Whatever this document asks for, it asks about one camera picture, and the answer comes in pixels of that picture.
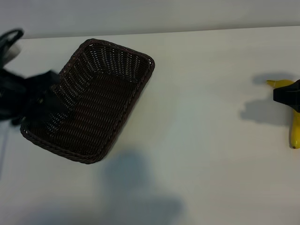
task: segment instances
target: brown wicker basket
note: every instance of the brown wicker basket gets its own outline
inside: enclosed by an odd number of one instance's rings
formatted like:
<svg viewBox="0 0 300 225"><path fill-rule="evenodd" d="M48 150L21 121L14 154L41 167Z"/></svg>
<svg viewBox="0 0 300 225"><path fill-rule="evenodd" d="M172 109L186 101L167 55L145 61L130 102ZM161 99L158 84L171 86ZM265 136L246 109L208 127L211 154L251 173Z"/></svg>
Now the brown wicker basket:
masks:
<svg viewBox="0 0 300 225"><path fill-rule="evenodd" d="M151 57L103 40L80 45L60 72L54 93L67 112L22 124L32 143L73 161L103 159L126 122L155 64Z"/></svg>

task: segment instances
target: banana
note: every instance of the banana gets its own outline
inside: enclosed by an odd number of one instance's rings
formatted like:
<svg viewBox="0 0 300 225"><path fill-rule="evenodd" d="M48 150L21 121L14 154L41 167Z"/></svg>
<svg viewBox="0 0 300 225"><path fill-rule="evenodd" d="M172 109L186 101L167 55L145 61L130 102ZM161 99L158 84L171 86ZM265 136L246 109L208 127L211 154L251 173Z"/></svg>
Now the banana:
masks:
<svg viewBox="0 0 300 225"><path fill-rule="evenodd" d="M293 84L290 80L272 81L267 80L267 84L273 88L281 88ZM293 149L300 148L300 113L293 111L292 131L291 131L291 145Z"/></svg>

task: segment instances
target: white wall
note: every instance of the white wall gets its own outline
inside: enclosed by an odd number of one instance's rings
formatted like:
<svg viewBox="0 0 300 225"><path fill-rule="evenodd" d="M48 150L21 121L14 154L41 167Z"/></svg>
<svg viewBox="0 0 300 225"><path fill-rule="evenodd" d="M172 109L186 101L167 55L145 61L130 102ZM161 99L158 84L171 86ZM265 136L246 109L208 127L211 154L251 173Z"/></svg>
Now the white wall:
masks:
<svg viewBox="0 0 300 225"><path fill-rule="evenodd" d="M62 37L300 25L299 0L2 0L0 32Z"/></svg>

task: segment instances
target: white tabletop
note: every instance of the white tabletop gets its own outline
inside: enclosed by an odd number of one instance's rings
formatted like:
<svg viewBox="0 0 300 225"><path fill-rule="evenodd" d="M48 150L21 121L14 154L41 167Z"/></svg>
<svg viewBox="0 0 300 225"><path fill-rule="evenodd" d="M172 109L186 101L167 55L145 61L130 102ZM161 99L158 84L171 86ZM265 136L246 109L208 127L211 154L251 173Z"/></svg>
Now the white tabletop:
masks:
<svg viewBox="0 0 300 225"><path fill-rule="evenodd" d="M300 27L94 37L156 68L109 155L84 165L0 127L0 224L298 225L291 109L267 79L300 79ZM91 37L27 39L7 66L60 71Z"/></svg>

